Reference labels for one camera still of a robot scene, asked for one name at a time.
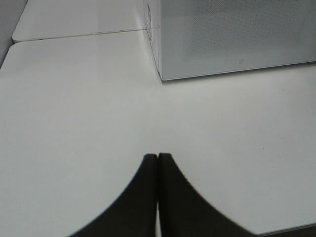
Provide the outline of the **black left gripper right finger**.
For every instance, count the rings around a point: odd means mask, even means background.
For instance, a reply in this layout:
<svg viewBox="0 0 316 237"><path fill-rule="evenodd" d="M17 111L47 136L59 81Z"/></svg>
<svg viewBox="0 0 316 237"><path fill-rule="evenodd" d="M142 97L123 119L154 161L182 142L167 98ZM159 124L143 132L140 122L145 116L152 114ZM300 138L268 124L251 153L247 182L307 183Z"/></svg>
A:
<svg viewBox="0 0 316 237"><path fill-rule="evenodd" d="M171 154L158 156L158 211L164 237L252 237L210 205L188 182Z"/></svg>

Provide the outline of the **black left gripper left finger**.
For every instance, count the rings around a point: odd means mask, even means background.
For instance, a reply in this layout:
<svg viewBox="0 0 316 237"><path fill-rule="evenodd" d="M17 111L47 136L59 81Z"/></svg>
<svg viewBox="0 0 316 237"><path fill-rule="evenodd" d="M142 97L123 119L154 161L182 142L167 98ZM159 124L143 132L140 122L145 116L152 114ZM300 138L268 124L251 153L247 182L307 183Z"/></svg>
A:
<svg viewBox="0 0 316 237"><path fill-rule="evenodd" d="M155 237L158 157L146 154L119 197L73 237Z"/></svg>

